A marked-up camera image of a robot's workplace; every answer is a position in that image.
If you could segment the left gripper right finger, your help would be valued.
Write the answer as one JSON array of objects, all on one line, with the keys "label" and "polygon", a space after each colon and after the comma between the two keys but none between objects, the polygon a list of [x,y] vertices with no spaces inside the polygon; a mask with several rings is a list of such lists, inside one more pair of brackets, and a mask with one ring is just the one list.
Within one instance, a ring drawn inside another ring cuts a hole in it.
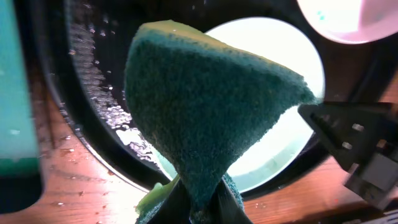
[{"label": "left gripper right finger", "polygon": [[219,224],[252,224],[224,180],[219,182],[214,193],[214,218]]}]

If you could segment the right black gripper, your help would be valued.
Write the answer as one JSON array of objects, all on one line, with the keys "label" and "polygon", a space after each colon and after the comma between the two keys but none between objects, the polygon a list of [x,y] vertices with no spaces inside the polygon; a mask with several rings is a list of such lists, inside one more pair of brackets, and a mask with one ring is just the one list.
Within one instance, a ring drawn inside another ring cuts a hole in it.
[{"label": "right black gripper", "polygon": [[298,113],[343,170],[357,164],[344,187],[385,209],[397,185],[397,105],[325,101]]}]

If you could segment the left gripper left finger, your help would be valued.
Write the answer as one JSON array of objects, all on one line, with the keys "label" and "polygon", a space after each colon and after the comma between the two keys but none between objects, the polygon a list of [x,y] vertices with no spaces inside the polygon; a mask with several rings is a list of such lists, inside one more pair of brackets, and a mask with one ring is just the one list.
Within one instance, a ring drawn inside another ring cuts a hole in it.
[{"label": "left gripper left finger", "polygon": [[147,224],[191,224],[191,200],[181,180]]}]

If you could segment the white plate green stain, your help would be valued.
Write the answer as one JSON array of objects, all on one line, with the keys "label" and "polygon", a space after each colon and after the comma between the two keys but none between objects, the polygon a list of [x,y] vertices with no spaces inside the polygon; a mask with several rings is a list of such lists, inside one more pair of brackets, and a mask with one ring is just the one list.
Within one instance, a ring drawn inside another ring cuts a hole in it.
[{"label": "white plate green stain", "polygon": [[304,18],[324,38],[364,44],[397,33],[397,0],[298,0]]}]

